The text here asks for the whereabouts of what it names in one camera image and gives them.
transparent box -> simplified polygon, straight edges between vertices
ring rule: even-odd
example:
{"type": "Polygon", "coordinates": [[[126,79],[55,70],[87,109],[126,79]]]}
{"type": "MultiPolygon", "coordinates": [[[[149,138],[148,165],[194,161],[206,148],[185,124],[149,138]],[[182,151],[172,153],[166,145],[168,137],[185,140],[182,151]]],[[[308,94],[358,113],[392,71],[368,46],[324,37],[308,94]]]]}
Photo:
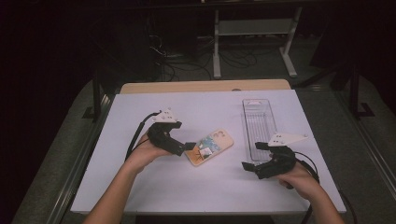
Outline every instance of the transparent box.
{"type": "Polygon", "coordinates": [[[268,143],[276,133],[270,102],[266,99],[245,99],[242,102],[247,161],[256,165],[271,160],[270,152],[256,148],[256,142],[268,143]]]}

white tabletop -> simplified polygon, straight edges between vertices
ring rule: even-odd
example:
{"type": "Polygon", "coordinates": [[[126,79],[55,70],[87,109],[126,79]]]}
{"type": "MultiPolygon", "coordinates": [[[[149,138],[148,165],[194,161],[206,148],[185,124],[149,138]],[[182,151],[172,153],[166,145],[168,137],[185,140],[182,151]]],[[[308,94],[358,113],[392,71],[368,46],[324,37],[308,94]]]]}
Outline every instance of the white tabletop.
{"type": "MultiPolygon", "coordinates": [[[[139,174],[125,207],[136,214],[289,214],[306,211],[309,203],[274,178],[259,180],[244,171],[247,160],[242,122],[243,99],[268,99],[280,133],[306,134],[289,147],[309,156],[318,167],[320,183],[336,208],[345,212],[331,174],[319,151],[295,91],[218,91],[120,94],[115,97],[97,142],[72,212],[88,213],[122,165],[139,123],[168,107],[183,124],[171,135],[196,142],[218,128],[227,130],[232,147],[195,167],[185,155],[162,157],[139,174]]],[[[151,125],[148,120],[143,132],[151,125]]]]}

person's left hand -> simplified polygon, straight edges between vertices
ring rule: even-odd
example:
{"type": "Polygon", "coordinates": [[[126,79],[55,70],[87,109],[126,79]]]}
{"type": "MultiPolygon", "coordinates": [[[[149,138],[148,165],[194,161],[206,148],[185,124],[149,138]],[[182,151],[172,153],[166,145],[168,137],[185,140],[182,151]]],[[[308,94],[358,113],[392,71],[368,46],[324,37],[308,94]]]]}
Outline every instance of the person's left hand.
{"type": "Polygon", "coordinates": [[[134,149],[125,161],[124,166],[128,167],[131,171],[137,171],[140,173],[147,165],[158,157],[169,155],[172,155],[172,153],[152,145],[148,136],[144,134],[137,143],[137,148],[134,149]]]}

forearm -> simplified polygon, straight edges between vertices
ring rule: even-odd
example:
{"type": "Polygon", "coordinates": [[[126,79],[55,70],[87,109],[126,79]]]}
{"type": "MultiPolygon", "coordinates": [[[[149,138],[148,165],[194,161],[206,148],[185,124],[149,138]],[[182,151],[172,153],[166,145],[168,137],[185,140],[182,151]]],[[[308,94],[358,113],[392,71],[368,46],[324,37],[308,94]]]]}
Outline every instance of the forearm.
{"type": "Polygon", "coordinates": [[[341,218],[329,195],[321,189],[314,197],[309,199],[318,224],[342,224],[341,218]]]}
{"type": "Polygon", "coordinates": [[[136,176],[137,171],[122,166],[84,223],[119,224],[136,176]]]}

illustrated phone case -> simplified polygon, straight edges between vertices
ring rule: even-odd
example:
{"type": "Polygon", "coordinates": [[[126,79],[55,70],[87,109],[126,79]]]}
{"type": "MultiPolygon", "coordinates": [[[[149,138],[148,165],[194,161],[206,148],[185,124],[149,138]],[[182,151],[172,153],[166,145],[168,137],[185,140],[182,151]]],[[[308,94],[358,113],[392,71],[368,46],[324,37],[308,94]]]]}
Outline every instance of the illustrated phone case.
{"type": "Polygon", "coordinates": [[[195,166],[208,161],[233,145],[233,139],[224,129],[217,129],[195,145],[193,150],[184,151],[195,166]]]}

